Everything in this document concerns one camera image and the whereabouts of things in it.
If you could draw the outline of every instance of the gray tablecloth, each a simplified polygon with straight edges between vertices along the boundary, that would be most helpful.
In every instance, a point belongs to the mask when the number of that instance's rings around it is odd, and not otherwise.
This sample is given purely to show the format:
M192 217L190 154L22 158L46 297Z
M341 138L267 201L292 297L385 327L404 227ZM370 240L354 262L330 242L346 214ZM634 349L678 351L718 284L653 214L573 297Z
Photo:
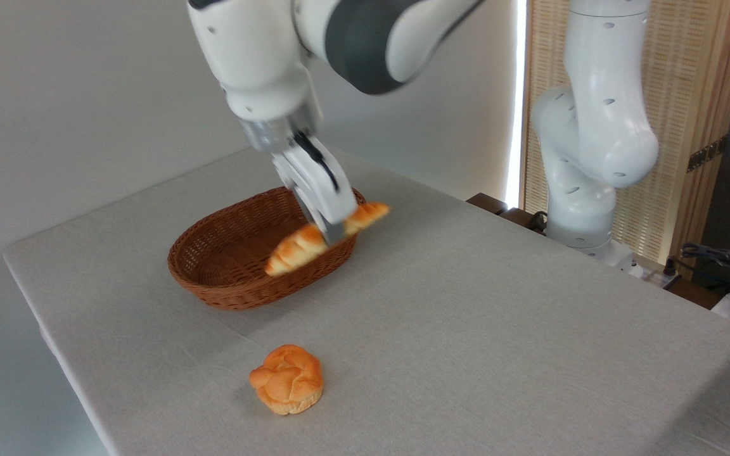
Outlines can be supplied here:
M206 306L165 257L279 185L245 151L6 249L114 454L730 454L730 320L338 154L391 216L277 303ZM273 415L247 374L285 343L325 391Z

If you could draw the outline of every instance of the brown woven basket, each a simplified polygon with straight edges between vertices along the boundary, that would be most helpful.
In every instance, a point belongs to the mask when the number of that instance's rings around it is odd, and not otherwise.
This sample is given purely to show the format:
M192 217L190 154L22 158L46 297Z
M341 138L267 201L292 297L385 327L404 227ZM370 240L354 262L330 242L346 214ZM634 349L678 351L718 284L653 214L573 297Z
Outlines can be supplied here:
M365 202L356 190L354 196L357 203ZM179 285L216 308L269 304L330 274L354 251L356 236L296 271L267 276L264 266L272 251L306 223L292 192L273 188L188 228L170 248L168 269Z

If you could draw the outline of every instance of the bun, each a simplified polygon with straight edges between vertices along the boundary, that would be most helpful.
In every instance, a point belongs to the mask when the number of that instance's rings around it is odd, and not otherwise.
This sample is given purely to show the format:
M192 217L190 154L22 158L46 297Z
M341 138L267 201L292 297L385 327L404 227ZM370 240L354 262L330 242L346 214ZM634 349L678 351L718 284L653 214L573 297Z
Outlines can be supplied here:
M250 372L250 384L258 399L278 415L301 413L323 394L319 360L300 346L276 348L264 364Z
M388 205L383 203L365 203L359 205L351 216L343 222L345 236L353 236L390 212ZM314 223L290 234L275 248L269 262L264 266L264 272L269 276L279 276L307 265L313 259L321 256L328 246L325 245L323 234Z

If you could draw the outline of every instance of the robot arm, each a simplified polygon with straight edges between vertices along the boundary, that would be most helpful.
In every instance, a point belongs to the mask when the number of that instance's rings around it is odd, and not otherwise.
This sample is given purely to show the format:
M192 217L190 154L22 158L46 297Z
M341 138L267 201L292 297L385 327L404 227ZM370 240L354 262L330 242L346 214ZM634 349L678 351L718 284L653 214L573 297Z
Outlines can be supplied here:
M625 270L632 252L611 239L615 189L637 184L658 158L641 90L650 2L571 0L571 86L545 91L531 110L548 181L548 237Z
M345 172L314 137L321 112L306 50L356 89L397 89L481 0L189 0L205 58L250 144L272 154L328 245L356 209Z
M483 0L296 0L301 43L360 92L412 81Z

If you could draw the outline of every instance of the pastry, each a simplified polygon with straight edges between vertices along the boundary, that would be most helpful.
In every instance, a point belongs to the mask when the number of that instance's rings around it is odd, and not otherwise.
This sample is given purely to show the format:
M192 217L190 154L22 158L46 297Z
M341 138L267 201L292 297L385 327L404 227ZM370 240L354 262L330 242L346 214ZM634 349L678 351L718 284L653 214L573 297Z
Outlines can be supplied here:
M345 236L353 236L359 231L373 225L386 216L390 208L383 203L365 203L359 205L351 216L343 222ZM314 223L309 223L295 233L290 234L275 248L264 272L270 276L279 276L307 265L313 259L328 250L323 234Z
M250 372L250 384L258 398L278 415L301 413L323 394L319 360L300 346L276 348L264 364Z

